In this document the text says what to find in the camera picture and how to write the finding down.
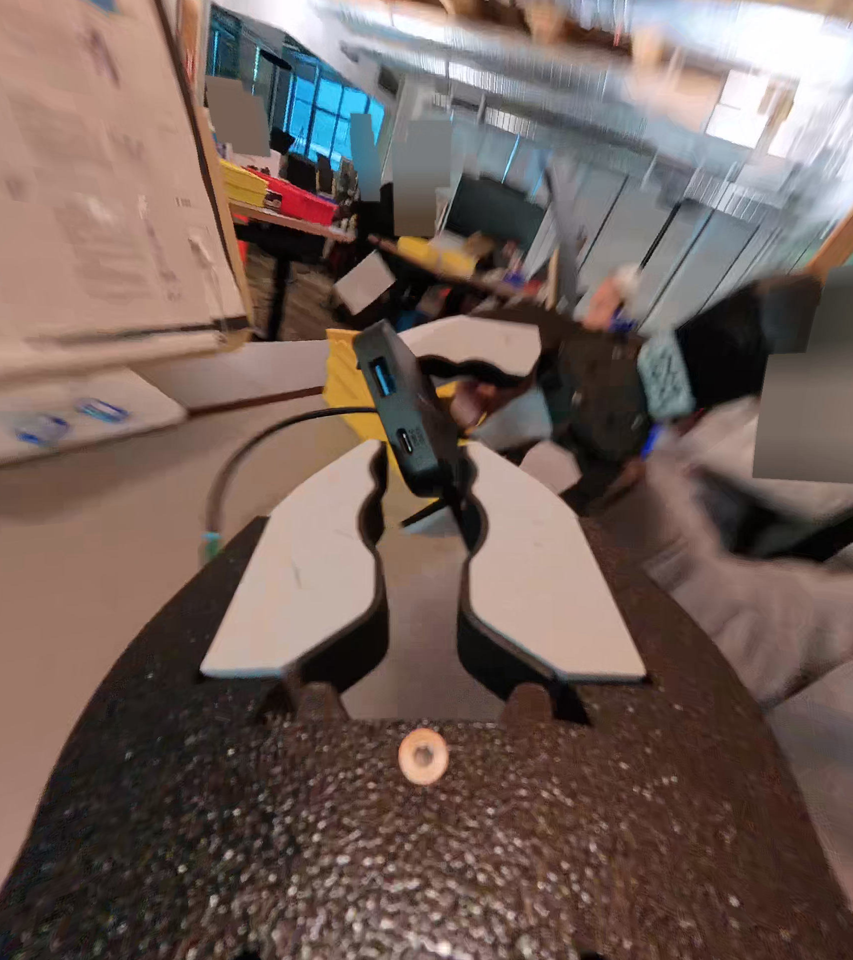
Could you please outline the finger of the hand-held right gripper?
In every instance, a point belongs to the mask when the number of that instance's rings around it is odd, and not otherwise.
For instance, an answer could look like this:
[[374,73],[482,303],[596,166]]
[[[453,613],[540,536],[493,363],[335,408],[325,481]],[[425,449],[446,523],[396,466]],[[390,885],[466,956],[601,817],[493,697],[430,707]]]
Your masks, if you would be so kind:
[[532,377],[543,354],[536,326],[495,318],[451,316],[398,337],[429,378],[472,380],[499,389]]
[[575,456],[553,441],[553,422],[541,391],[525,391],[487,415],[471,438],[516,463],[560,495],[582,478]]

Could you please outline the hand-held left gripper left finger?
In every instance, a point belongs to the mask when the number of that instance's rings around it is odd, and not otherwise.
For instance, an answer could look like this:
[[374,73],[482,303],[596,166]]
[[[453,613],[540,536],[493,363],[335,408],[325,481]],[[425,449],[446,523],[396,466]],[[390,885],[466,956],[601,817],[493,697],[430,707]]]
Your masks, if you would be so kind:
[[385,443],[368,439],[276,506],[202,660],[205,679],[343,693],[383,661],[389,613],[377,545],[388,469]]

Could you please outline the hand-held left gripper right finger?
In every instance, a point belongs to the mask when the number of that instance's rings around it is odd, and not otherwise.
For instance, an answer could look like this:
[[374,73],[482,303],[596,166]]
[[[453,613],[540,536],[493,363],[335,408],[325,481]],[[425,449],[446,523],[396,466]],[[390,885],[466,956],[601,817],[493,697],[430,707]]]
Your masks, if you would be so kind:
[[468,485],[468,556],[458,599],[458,656],[501,700],[523,684],[556,700],[588,685],[648,677],[577,514],[499,453],[460,447]]

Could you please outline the black usb hub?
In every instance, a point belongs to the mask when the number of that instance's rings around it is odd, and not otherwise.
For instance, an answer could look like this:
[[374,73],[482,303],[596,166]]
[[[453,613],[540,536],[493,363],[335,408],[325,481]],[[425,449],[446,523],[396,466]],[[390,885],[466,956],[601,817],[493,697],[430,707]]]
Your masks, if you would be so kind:
[[433,381],[387,320],[352,348],[406,486],[418,498],[450,498],[460,485],[459,433]]

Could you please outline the person's right forearm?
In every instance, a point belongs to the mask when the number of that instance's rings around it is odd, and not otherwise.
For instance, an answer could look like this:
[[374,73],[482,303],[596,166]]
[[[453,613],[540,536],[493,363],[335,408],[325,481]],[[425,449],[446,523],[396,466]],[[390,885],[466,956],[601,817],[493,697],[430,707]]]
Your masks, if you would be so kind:
[[766,710],[853,660],[853,573],[800,560],[741,558],[723,545],[691,466],[646,461],[664,537],[645,563]]

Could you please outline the yellow plastic bin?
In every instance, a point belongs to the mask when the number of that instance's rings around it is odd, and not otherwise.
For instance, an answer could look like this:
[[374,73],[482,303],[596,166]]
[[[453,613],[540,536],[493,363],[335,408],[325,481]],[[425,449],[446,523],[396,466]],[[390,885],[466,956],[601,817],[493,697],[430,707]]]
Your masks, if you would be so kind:
[[[325,330],[327,359],[323,399],[327,407],[372,407],[373,399],[354,351],[358,331],[329,328]],[[342,419],[362,442],[386,442],[385,429],[374,414],[342,414]]]

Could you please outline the red plastic bin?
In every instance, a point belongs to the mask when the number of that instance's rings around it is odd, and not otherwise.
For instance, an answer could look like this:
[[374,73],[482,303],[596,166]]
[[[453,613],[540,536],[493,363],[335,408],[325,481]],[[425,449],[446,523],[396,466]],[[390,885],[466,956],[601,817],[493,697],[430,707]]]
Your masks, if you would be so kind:
[[252,166],[245,170],[265,182],[266,192],[259,203],[261,208],[321,227],[333,226],[337,221],[338,206],[333,200]]

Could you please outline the white panel blue stickers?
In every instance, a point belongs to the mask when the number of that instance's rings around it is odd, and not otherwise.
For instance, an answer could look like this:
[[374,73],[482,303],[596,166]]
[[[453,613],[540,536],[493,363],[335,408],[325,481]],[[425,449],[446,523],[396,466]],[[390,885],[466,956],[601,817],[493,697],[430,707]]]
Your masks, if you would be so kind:
[[0,389],[0,467],[179,426],[188,411],[131,369]]

